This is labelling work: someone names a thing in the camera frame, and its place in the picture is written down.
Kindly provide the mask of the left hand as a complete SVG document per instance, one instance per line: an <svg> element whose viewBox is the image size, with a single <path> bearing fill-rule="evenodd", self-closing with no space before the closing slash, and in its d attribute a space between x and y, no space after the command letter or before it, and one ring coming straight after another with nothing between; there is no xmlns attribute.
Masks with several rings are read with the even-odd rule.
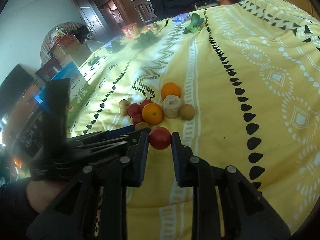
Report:
<svg viewBox="0 0 320 240"><path fill-rule="evenodd" d="M65 182L32 180L26 191L28 202L36 212L42 213L66 186Z"/></svg>

